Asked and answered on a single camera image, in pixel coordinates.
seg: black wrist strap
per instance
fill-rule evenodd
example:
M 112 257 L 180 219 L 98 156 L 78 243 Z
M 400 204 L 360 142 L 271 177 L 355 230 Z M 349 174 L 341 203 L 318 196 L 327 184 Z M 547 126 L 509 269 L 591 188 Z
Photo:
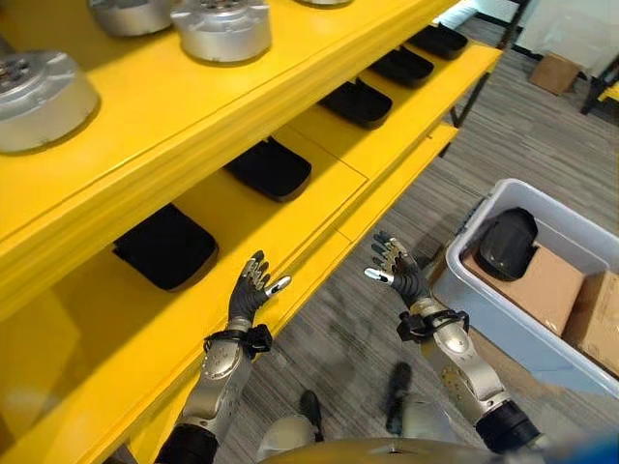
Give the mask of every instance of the black wrist strap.
M 273 345 L 273 337 L 264 324 L 252 327 L 247 332 L 233 330 L 215 332 L 204 338 L 204 351 L 209 351 L 211 342 L 215 340 L 235 341 L 243 345 L 252 360 L 258 353 L 271 351 Z
M 398 334 L 402 341 L 414 340 L 416 343 L 421 343 L 433 336 L 439 329 L 459 321 L 463 321 L 465 332 L 468 333 L 469 330 L 468 314 L 464 311 L 455 312 L 452 309 L 438 311 L 426 317 L 405 311 L 399 319 L 401 322 L 398 325 Z M 441 321 L 436 327 L 434 327 L 435 320 Z

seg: white fingertip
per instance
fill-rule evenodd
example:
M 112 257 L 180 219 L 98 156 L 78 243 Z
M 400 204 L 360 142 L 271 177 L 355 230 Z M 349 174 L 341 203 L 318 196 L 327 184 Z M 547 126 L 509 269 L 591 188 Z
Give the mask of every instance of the white fingertip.
M 394 277 L 391 274 L 385 273 L 384 271 L 379 271 L 374 268 L 366 268 L 364 274 L 373 280 L 378 280 L 379 282 L 387 283 L 391 285 L 394 283 Z
M 267 288 L 264 293 L 267 295 L 267 298 L 271 298 L 273 297 L 276 293 L 279 293 L 281 290 L 283 290 L 284 288 L 286 288 L 288 285 L 290 285 L 290 282 L 292 281 L 292 277 L 290 275 L 287 275 L 285 277 L 282 277 L 280 280 L 278 280 L 277 282 L 275 282 L 273 285 L 271 285 L 269 288 Z

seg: robot finger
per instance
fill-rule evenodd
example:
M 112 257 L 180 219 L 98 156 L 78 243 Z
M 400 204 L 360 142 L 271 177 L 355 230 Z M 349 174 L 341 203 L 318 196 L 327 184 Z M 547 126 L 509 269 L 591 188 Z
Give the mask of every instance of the robot finger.
M 264 294 L 267 296 L 267 298 L 272 298 L 274 295 L 278 294 L 281 290 L 283 290 L 288 285 L 290 285 L 291 281 L 292 281 L 292 277 L 290 275 L 286 275 L 280 278 L 280 280 L 275 282 L 273 285 L 268 287 L 264 291 Z
M 269 269 L 269 262 L 264 261 L 262 264 L 260 264 L 260 267 L 258 269 L 250 273 L 250 280 L 254 287 L 257 288 L 258 284 L 260 283 L 260 278 L 267 269 Z
M 264 288 L 264 286 L 267 284 L 267 282 L 269 281 L 270 278 L 271 278 L 270 274 L 267 274 L 264 277 L 262 277 L 260 279 L 260 281 L 258 283 L 256 283 L 256 285 L 255 285 L 256 290 L 262 290 Z
M 372 256 L 371 257 L 371 262 L 374 263 L 376 266 L 378 266 L 379 268 L 383 268 L 385 266 L 385 263 L 383 263 L 380 259 L 378 259 L 376 256 Z
M 258 269 L 260 262 L 264 259 L 264 252 L 262 250 L 253 254 L 250 260 L 245 264 L 243 271 L 241 271 L 241 277 L 247 277 L 250 273 Z
M 379 244 L 371 244 L 371 249 L 373 249 L 375 252 L 377 252 L 379 255 L 381 255 L 383 258 L 386 258 L 389 256 L 389 250 L 383 248 L 381 245 Z
M 381 230 L 377 234 L 374 235 L 374 239 L 381 244 L 388 244 L 391 239 L 393 239 L 391 234 L 388 234 L 384 230 Z
M 393 285 L 394 283 L 393 275 L 386 273 L 384 271 L 380 271 L 378 269 L 366 268 L 364 270 L 364 274 L 368 276 L 369 278 L 371 278 L 372 280 L 378 280 L 379 282 L 383 282 L 388 285 Z

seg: silver robotic forearm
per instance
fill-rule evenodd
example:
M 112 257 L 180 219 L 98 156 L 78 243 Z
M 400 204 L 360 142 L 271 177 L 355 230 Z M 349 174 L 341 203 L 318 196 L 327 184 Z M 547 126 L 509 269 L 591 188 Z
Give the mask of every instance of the silver robotic forearm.
M 235 319 L 227 330 L 246 332 L 251 322 Z M 211 432 L 221 443 L 236 412 L 243 387 L 251 374 L 251 359 L 240 343 L 211 342 L 200 369 L 200 377 L 187 398 L 177 423 L 188 423 Z
M 225 328 L 225 332 L 235 334 L 248 334 L 251 330 L 251 321 L 242 318 L 229 321 Z M 198 381 L 156 462 L 213 462 L 250 374 L 251 353 L 247 343 L 234 339 L 209 341 Z
M 423 318 L 445 311 L 434 298 L 422 298 L 410 311 Z M 493 451 L 538 449 L 548 445 L 546 437 L 516 406 L 494 369 L 477 353 L 473 341 L 459 322 L 429 317 L 435 329 L 421 341 L 424 357 L 445 386 L 452 402 L 475 426 Z
M 423 317 L 444 310 L 435 299 L 425 298 L 410 308 Z M 441 319 L 433 321 L 435 327 Z M 461 324 L 449 324 L 421 343 L 422 354 L 436 371 L 447 392 L 472 424 L 510 399 L 496 372 L 478 355 Z

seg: robotic arm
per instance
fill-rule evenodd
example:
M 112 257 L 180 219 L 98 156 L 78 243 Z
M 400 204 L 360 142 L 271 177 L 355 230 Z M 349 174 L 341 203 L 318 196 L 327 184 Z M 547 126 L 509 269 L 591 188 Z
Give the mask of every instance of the robotic arm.
M 208 464 L 227 434 L 256 353 L 267 352 L 272 338 L 264 325 L 253 327 L 255 312 L 291 281 L 267 287 L 269 264 L 258 251 L 241 272 L 230 298 L 228 323 L 206 338 L 200 377 L 172 433 L 160 450 L 159 464 Z
M 366 276 L 397 290 L 409 308 L 400 315 L 399 336 L 421 344 L 450 399 L 470 421 L 487 447 L 503 453 L 522 447 L 537 448 L 545 437 L 517 407 L 494 369 L 475 351 L 468 335 L 468 315 L 443 307 L 429 283 L 398 239 L 381 232 L 372 249 L 382 270 L 366 269 Z

